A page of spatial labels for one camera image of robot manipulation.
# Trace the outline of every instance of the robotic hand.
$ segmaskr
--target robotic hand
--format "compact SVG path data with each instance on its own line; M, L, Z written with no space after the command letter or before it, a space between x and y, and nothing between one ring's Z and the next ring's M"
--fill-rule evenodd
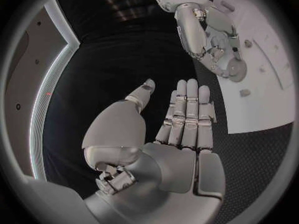
M147 80L93 121L82 147L101 172L86 204L101 223L210 223L223 202L224 170L212 152L210 90L181 80L153 143L140 112L155 89Z
M156 0L167 12L174 12L177 31L184 50L216 75L234 82L243 80L247 66L241 58L240 39L233 21L209 0ZM224 32L233 50L234 58L227 69L217 63L225 53L223 42L211 40L212 48L206 49L207 37L200 21L213 29Z

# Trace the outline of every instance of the black background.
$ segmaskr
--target black background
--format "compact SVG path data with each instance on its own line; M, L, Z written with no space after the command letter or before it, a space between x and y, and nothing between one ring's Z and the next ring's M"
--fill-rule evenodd
M5 23L9 20L11 14L21 1L22 0L0 0L1 29L4 27ZM276 2L288 16L294 27L298 27L296 19L299 15L299 0L276 0ZM298 184L299 179L297 175L286 195L262 223L272 223L278 220L285 221L286 217L288 217L289 220L296 219L297 214L295 210L295 203L297 200L296 198L298 197ZM5 184L4 177L2 176L0 182L0 212L2 220L9 220L9 223L22 223L27 221L33 223L32 218L13 197L8 186Z

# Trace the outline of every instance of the white panel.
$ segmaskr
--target white panel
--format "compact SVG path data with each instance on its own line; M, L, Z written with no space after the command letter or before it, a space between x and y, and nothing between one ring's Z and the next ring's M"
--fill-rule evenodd
M223 7L221 1L214 0L214 3L234 20L248 69L246 78L239 83L218 77L228 132L258 131L292 122L295 118L293 78L278 34L250 1L224 0L235 7L234 12ZM211 28L207 30L211 33L209 40L217 34L226 41L227 51L220 60L220 66L225 69L233 58L227 38ZM246 39L253 43L251 48L245 47ZM250 95L241 97L243 89L250 90Z

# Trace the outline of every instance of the screw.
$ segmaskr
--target screw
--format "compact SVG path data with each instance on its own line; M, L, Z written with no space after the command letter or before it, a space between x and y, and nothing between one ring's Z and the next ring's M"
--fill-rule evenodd
M248 48L252 47L252 42L250 40L245 40L244 43L246 47Z

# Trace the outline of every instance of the humanoid robot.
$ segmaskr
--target humanoid robot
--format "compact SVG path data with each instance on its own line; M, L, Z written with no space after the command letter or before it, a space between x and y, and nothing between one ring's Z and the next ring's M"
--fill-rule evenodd
M246 66L233 22L209 0L157 0L174 12L183 48L221 77L244 77ZM220 69L225 50L213 40L206 50L200 21L227 34L234 65ZM99 187L86 204L100 223L206 224L213 222L225 194L221 160L213 153L212 123L216 122L210 90L197 81L180 80L171 93L165 120L152 143L145 142L140 112L155 83L148 79L124 100L113 103L90 125L83 140L85 160L99 171Z

